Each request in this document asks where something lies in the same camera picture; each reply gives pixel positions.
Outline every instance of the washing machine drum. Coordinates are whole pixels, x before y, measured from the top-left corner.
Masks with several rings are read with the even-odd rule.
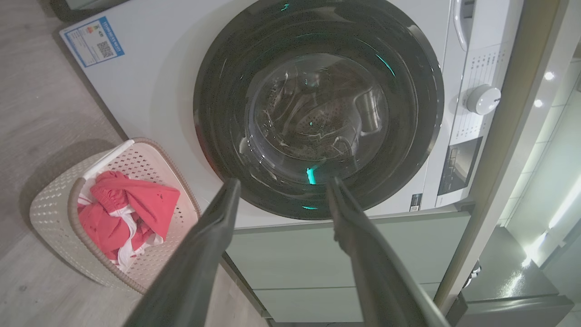
[[[193,106],[206,158],[244,200],[328,219],[330,178],[367,209],[418,172],[442,119],[442,73],[385,0],[260,0],[212,43]]]

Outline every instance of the white washing machine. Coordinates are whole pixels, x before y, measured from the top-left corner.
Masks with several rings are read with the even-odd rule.
[[[236,228],[370,217],[468,196],[522,0],[130,0],[60,32],[129,137],[158,142]]]

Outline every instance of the qr code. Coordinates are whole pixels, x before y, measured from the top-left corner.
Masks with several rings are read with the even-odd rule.
[[[103,55],[103,58],[113,56],[113,51],[111,50],[111,47],[109,46],[109,43],[107,41],[97,43],[97,47],[99,48],[99,51],[101,51],[101,55]]]

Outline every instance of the perforated basket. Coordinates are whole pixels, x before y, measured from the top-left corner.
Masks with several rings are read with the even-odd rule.
[[[166,241],[149,247],[126,273],[97,248],[78,220],[77,200],[89,176],[118,170],[131,179],[148,180],[180,191]],[[135,138],[110,152],[89,157],[44,188],[30,207],[30,220],[40,236],[68,263],[94,281],[144,293],[163,265],[198,221],[200,209],[183,177],[153,141]]]

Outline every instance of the red and white garment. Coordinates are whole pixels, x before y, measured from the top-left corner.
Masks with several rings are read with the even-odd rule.
[[[104,255],[126,272],[137,255],[162,244],[180,192],[106,171],[78,199],[79,221]]]

